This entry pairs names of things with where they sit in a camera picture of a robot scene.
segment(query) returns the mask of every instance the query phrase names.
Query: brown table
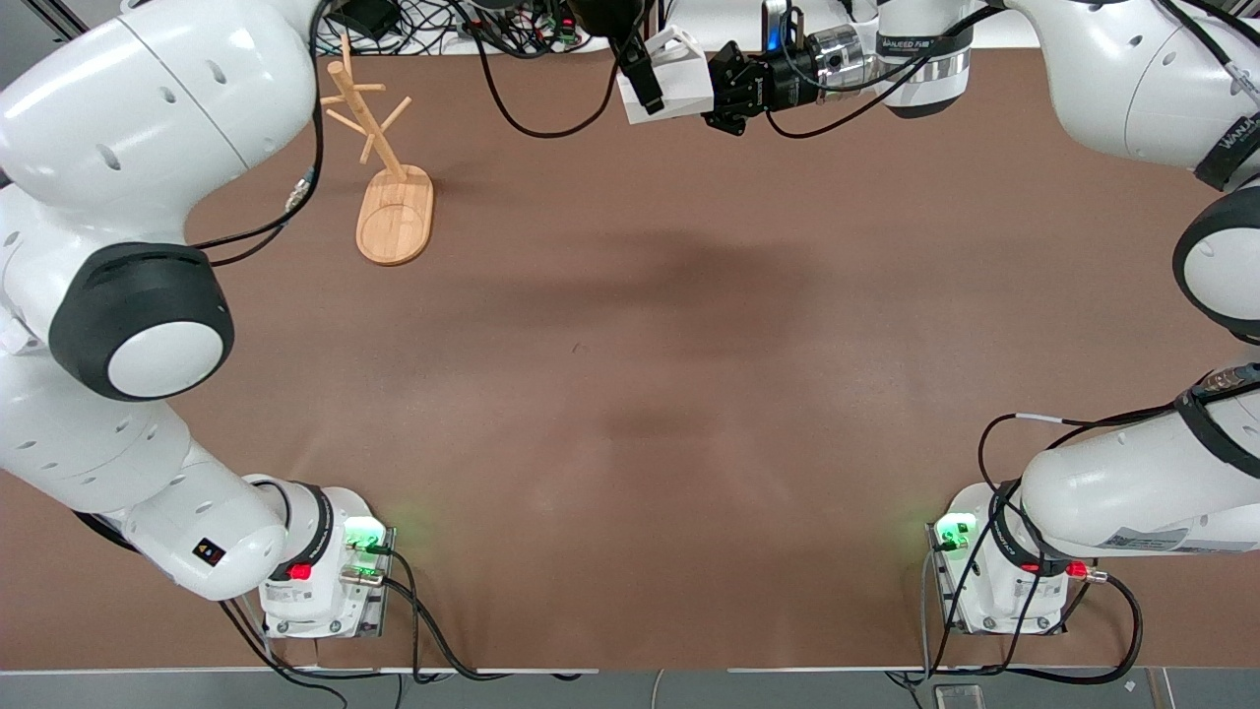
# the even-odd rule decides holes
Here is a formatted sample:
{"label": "brown table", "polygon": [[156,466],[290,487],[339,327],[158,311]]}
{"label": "brown table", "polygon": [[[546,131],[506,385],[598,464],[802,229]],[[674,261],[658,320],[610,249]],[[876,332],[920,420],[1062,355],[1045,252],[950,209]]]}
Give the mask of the brown table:
{"label": "brown table", "polygon": [[[585,116],[607,76],[605,55],[494,65],[541,128]],[[941,116],[878,110],[810,141],[629,127],[616,99],[538,141],[475,59],[355,68],[389,83],[381,110],[416,98],[392,135],[438,185],[428,251],[358,254],[377,167],[329,125],[315,201],[220,272],[232,359],[175,408],[238,474],[363,494],[471,665],[912,665],[922,524],[978,480],[985,422],[1164,402],[1237,354],[1169,269],[1213,193],[1072,142],[1033,52],[980,52]],[[190,237],[273,215],[307,139],[207,199]],[[1018,475],[1058,433],[1011,424],[995,467]],[[253,664],[213,604],[9,476],[0,534],[0,667]],[[1260,666],[1260,558],[1106,567],[1143,602],[1143,664]],[[1114,662],[1113,596],[1019,660]],[[386,640],[290,656],[403,666],[408,621],[394,603]]]}

